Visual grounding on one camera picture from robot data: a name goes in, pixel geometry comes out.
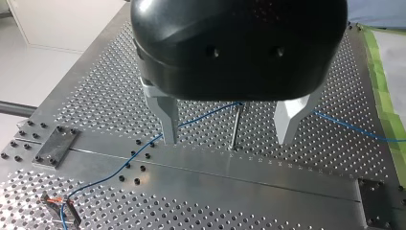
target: screw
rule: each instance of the screw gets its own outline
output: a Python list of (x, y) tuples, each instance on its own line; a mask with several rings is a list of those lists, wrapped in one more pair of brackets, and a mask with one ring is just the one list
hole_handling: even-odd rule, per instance
[(16, 156), (14, 156), (14, 160), (15, 160), (16, 162), (20, 162), (22, 159), (21, 159), (20, 156), (16, 155)]
[(51, 163), (51, 165), (54, 165), (54, 164), (56, 164), (56, 160), (54, 158), (51, 158), (50, 163)]

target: blue wire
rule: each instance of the blue wire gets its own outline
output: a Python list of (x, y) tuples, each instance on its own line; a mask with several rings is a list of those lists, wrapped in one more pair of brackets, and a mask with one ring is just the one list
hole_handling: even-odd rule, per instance
[(324, 113), (317, 112), (317, 111), (313, 111), (313, 112), (314, 112), (314, 114), (316, 114), (316, 115), (318, 115), (318, 116), (320, 116), (320, 117), (326, 118), (327, 120), (330, 120), (330, 121), (332, 121), (333, 123), (340, 124), (340, 125), (342, 125), (342, 126), (344, 126), (344, 127), (349, 127), (349, 128), (351, 128), (351, 129), (354, 129), (354, 130), (356, 130), (356, 131), (359, 131), (359, 132), (361, 132), (361, 133), (363, 133), (363, 134), (365, 134), (365, 135), (367, 135), (367, 136), (376, 138), (376, 139), (378, 139), (378, 140), (380, 140), (380, 141), (385, 141), (385, 142), (406, 142), (406, 139), (393, 139), (393, 138), (385, 138), (385, 137), (376, 136), (375, 134), (373, 134), (373, 133), (371, 133), (371, 132), (368, 132), (368, 131), (365, 131), (365, 130), (359, 128), (359, 127), (352, 126), (352, 125), (347, 124), (347, 123), (344, 123), (344, 122), (340, 122), (340, 121), (338, 121), (337, 119), (332, 118), (332, 117), (330, 117), (330, 116), (328, 116), (328, 115), (326, 115), (326, 114), (324, 114)]
[[(193, 119), (193, 120), (191, 120), (191, 121), (185, 122), (185, 123), (179, 125), (178, 127), (184, 127), (184, 126), (187, 126), (187, 125), (189, 125), (189, 124), (198, 122), (198, 121), (202, 120), (203, 118), (208, 117), (208, 116), (210, 116), (210, 115), (212, 115), (212, 114), (214, 114), (214, 113), (216, 113), (216, 112), (218, 112), (218, 111), (220, 111), (220, 110), (222, 110), (222, 109), (224, 109), (224, 108), (231, 107), (231, 106), (238, 105), (238, 104), (243, 104), (243, 103), (230, 103), (230, 104), (226, 104), (226, 105), (221, 106), (220, 108), (215, 109), (215, 110), (213, 110), (212, 112), (209, 112), (209, 113), (207, 113), (207, 114), (205, 114), (205, 115), (203, 115), (203, 116), (200, 116), (200, 117), (198, 117), (198, 118), (196, 118), (196, 119)], [(124, 163), (116, 172), (114, 172), (113, 174), (107, 176), (107, 177), (104, 178), (104, 179), (98, 180), (98, 181), (96, 181), (96, 182), (90, 183), (90, 184), (88, 184), (88, 185), (86, 185), (86, 186), (83, 186), (83, 187), (81, 187), (81, 188), (78, 188), (78, 189), (74, 190), (71, 194), (68, 195), (68, 198), (70, 198), (71, 196), (75, 195), (77, 192), (80, 192), (80, 191), (82, 191), (82, 190), (84, 190), (84, 189), (87, 189), (87, 188), (89, 188), (89, 187), (91, 187), (91, 186), (94, 186), (94, 185), (103, 183), (104, 181), (111, 179), (111, 178), (114, 177), (116, 174), (118, 174), (118, 173), (119, 173), (132, 159), (134, 159), (134, 157), (136, 157), (142, 150), (144, 150), (147, 146), (149, 146), (151, 143), (153, 143), (154, 141), (158, 140), (158, 139), (161, 138), (162, 136), (163, 136), (163, 134), (160, 133), (158, 136), (156, 136), (155, 138), (153, 138), (152, 140), (150, 140), (149, 142), (147, 142), (147, 143), (146, 143), (142, 148), (140, 148), (133, 156), (131, 156), (127, 161), (125, 161), (125, 163)], [(63, 213), (63, 208), (64, 208), (64, 207), (65, 207), (65, 203), (62, 203), (62, 206), (60, 207), (60, 219), (62, 220), (63, 229), (64, 229), (64, 230), (68, 230), (68, 227), (66, 226), (66, 222), (65, 222), (65, 218), (64, 218), (64, 213)]]

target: vertical rod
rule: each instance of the vertical rod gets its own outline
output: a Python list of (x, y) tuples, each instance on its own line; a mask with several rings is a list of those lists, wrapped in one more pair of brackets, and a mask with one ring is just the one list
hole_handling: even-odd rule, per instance
[(242, 106), (237, 106), (237, 115), (236, 115), (236, 120), (234, 123), (233, 139), (231, 141), (230, 150), (236, 149), (237, 133), (238, 133), (239, 120), (241, 118), (241, 110), (242, 110)]

